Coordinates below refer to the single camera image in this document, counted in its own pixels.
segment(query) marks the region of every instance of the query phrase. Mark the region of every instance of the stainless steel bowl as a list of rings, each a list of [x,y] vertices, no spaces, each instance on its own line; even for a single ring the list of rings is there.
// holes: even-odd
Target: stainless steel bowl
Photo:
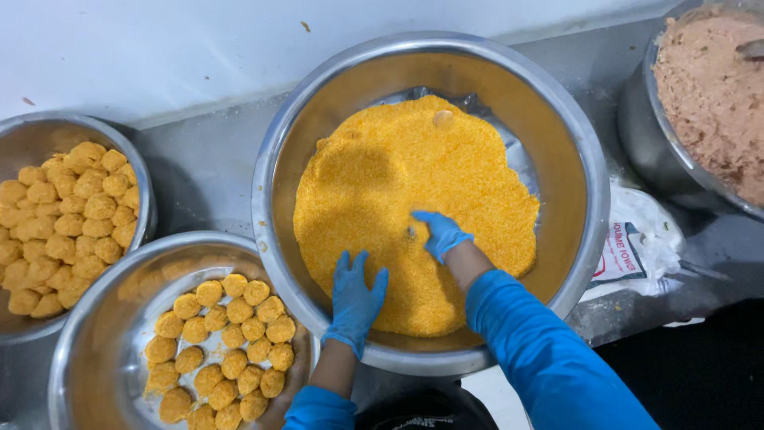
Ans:
[[[154,190],[143,158],[117,130],[89,116],[64,112],[40,112],[0,122],[0,181],[15,179],[26,166],[39,166],[56,152],[68,152],[90,140],[120,151],[135,170],[140,194],[140,213],[128,251],[154,236],[157,208]],[[38,339],[61,329],[69,313],[50,320],[13,315],[8,311],[10,294],[0,291],[0,345]]]
[[[564,318],[591,280],[606,233],[610,194],[599,141],[544,70],[508,47],[459,33],[398,34],[352,47],[314,70],[281,106],[263,140],[252,190],[252,225],[276,289],[312,333],[325,332],[331,301],[311,279],[293,232],[299,180],[319,138],[358,110],[417,87],[452,98],[476,94],[522,142],[542,201],[538,260],[523,284]],[[421,376],[494,363],[466,327],[434,338],[372,331],[363,361]]]
[[[703,4],[703,0],[683,2],[664,19],[679,18]],[[629,161],[648,185],[677,204],[715,213],[738,210],[764,221],[764,209],[738,197],[692,158],[666,118],[652,72],[664,30],[650,38],[645,58],[626,82],[618,106],[618,131]]]
[[[107,270],[71,311],[53,353],[48,386],[53,430],[179,428],[159,420],[160,398],[142,398],[148,373],[143,350],[154,337],[157,317],[171,309],[179,295],[232,272],[268,282],[253,240],[217,232],[156,240]],[[280,428],[292,397],[317,360],[319,347],[304,326],[296,325],[295,363],[286,373],[284,391],[271,400],[257,428]],[[185,341],[179,342],[179,347],[185,346]],[[220,332],[212,333],[202,348],[206,361],[219,362],[225,350]],[[183,375],[181,385],[193,387],[195,375]]]

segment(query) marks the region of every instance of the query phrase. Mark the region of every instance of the blue sleeve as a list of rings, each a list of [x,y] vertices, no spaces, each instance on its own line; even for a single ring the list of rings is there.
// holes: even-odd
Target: blue sleeve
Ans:
[[[337,393],[317,386],[304,386],[286,411],[286,424],[282,429],[327,428],[353,430],[355,403]]]
[[[536,430],[658,429],[617,374],[515,279],[484,273],[467,322],[485,339]]]

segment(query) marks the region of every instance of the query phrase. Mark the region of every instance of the orange breadcrumbs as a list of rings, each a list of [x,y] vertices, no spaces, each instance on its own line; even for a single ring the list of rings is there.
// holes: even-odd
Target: orange breadcrumbs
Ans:
[[[507,167],[504,143],[483,119],[426,96],[364,109],[316,147],[297,189],[295,237],[329,295],[343,249],[370,253],[369,286],[382,266],[390,270],[375,329],[434,337],[465,325],[465,298],[424,249],[429,233],[412,210],[453,218],[514,276],[533,265],[539,201]]]

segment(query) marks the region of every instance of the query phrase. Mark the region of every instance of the stainless steel counter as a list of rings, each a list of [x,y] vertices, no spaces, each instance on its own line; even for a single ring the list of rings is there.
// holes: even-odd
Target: stainless steel counter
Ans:
[[[643,55],[658,19],[514,46],[549,71],[589,116],[608,157],[608,169],[625,184],[642,181],[626,163],[616,128],[618,96]],[[157,237],[190,230],[252,236],[250,186],[257,150],[286,94],[245,103],[139,132],[123,130],[154,182]],[[688,238],[685,259],[728,275],[718,281],[682,272],[662,297],[621,291],[579,304],[566,321],[591,346],[673,321],[702,317],[724,305],[764,296],[764,224],[745,217],[712,217],[667,204]],[[0,348],[0,430],[48,428],[45,390],[58,335]],[[363,409],[382,397],[431,381],[360,368],[355,397]]]

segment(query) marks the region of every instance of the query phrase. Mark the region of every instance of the hand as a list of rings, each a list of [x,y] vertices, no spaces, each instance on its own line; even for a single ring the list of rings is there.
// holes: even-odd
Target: hand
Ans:
[[[473,235],[461,231],[454,220],[438,212],[415,210],[411,214],[416,220],[427,223],[427,227],[430,230],[430,238],[425,244],[425,249],[437,258],[440,264],[444,264],[443,256],[449,249],[465,240],[474,242]]]
[[[331,338],[350,345],[359,361],[364,355],[364,345],[371,325],[382,308],[390,275],[383,267],[377,273],[374,287],[369,291],[364,283],[364,264],[368,256],[368,252],[361,251],[350,268],[350,253],[342,251],[337,260],[332,288],[334,320],[321,339],[322,343]]]

